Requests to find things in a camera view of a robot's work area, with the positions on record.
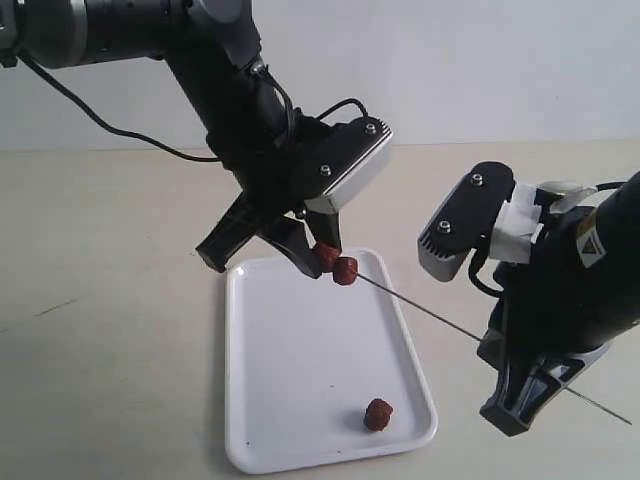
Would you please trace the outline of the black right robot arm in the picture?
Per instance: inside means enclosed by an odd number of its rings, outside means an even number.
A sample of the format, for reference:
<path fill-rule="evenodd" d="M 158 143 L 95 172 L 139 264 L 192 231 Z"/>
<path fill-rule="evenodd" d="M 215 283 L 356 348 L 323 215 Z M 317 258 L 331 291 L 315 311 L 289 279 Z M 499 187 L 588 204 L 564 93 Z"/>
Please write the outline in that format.
<path fill-rule="evenodd" d="M 597 207 L 545 214 L 529 263 L 494 271 L 477 354 L 498 376 L 480 414 L 509 437 L 639 323 L 639 178 L 608 188 Z"/>

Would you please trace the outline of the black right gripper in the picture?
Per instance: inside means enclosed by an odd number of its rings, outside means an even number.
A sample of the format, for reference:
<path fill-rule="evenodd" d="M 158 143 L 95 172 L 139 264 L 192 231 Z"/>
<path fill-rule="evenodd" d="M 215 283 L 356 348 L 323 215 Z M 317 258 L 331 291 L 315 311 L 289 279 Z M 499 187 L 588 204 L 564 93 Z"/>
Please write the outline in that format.
<path fill-rule="evenodd" d="M 480 414 L 512 437 L 638 324 L 638 201 L 575 208 L 543 230 L 529 264 L 494 277 L 504 294 L 477 353 L 498 379 Z"/>

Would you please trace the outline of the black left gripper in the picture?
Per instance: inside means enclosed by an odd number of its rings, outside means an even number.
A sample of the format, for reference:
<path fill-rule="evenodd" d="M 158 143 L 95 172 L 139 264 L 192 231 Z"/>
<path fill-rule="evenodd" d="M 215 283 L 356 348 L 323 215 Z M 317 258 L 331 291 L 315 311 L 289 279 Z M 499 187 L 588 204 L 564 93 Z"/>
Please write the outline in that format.
<path fill-rule="evenodd" d="M 328 124 L 300 111 L 291 137 L 284 131 L 260 138 L 251 130 L 207 134 L 207 144 L 241 187 L 229 209 L 196 247 L 211 269 L 226 271 L 229 260 L 249 240 L 259 237 L 284 255 L 303 275 L 318 279 L 317 242 L 342 250 L 339 214 L 308 210 L 288 191 L 289 179 L 303 155 L 311 152 L 345 122 Z"/>

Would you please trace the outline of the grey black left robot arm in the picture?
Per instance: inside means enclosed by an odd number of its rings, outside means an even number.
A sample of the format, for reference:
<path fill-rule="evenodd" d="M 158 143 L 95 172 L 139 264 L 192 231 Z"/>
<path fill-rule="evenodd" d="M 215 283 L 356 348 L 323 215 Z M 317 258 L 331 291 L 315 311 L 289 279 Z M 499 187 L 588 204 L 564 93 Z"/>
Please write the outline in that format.
<path fill-rule="evenodd" d="M 198 245 L 223 272 L 261 238 L 311 278 L 322 266 L 290 179 L 333 128 L 296 108 L 261 57 L 248 1 L 5 1 L 1 64 L 44 80 L 55 69 L 150 58 L 165 62 L 206 131 L 211 160 L 241 191 Z"/>

